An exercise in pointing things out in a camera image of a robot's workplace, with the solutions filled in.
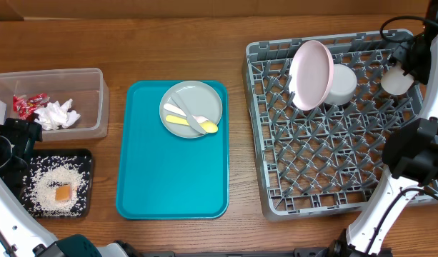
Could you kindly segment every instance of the dish rack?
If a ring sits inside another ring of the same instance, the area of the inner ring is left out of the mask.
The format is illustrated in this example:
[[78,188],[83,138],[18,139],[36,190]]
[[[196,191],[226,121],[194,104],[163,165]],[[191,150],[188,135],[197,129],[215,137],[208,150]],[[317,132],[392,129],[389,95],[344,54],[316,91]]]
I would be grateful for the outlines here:
[[[385,31],[393,39],[404,29]],[[357,90],[343,106],[301,111],[288,85],[290,64],[308,40],[322,42],[335,64],[357,75]],[[382,149],[391,132],[413,121],[422,107],[419,85],[401,96],[380,86],[399,44],[378,31],[260,41],[246,48],[244,88],[252,121],[263,214],[270,221],[359,211],[379,182]],[[438,181],[428,187],[438,195]],[[433,203],[425,195],[409,204]]]

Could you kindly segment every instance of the yellow spoon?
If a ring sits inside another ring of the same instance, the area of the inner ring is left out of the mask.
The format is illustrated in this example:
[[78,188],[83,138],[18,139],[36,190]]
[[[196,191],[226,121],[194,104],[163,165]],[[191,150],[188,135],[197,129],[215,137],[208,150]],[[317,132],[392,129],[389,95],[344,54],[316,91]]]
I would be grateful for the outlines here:
[[[173,124],[180,124],[189,126],[189,123],[186,119],[179,118],[174,115],[166,115],[166,121]],[[219,128],[217,128],[217,125],[212,123],[211,121],[205,121],[199,124],[207,133],[216,133]]]

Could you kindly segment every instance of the crumpled tissue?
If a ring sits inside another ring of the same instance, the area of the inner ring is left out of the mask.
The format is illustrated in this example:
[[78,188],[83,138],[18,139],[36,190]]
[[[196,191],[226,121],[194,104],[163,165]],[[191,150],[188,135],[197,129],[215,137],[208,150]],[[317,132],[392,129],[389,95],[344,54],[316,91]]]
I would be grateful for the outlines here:
[[58,101],[47,103],[46,107],[34,111],[35,114],[39,115],[34,121],[41,124],[44,130],[57,130],[60,126],[67,129],[81,117],[76,111],[68,112],[72,102],[73,99],[69,99],[61,106]]

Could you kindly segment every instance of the wall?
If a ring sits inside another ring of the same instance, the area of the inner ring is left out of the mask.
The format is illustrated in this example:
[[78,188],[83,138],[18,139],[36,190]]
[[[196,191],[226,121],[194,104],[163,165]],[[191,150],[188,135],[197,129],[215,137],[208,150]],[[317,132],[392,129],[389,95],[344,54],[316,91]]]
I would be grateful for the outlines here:
[[420,14],[429,0],[0,0],[24,18]]

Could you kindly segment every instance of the red wrapper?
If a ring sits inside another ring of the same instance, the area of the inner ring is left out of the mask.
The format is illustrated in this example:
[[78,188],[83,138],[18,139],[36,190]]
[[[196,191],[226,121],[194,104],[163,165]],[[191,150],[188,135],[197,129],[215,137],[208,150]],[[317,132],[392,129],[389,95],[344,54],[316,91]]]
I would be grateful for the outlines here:
[[26,100],[23,98],[23,96],[21,97],[14,96],[12,98],[12,109],[14,111],[20,111],[22,107],[25,106],[26,106]]
[[42,94],[39,94],[37,96],[33,96],[33,97],[28,98],[28,100],[26,102],[29,104],[39,105],[39,104],[44,104],[48,101],[49,101],[49,97],[47,96],[47,94],[42,93]]
[[31,119],[33,112],[49,102],[49,97],[47,94],[42,93],[33,96],[29,99],[25,99],[25,96],[13,97],[12,109],[19,114],[20,119]]

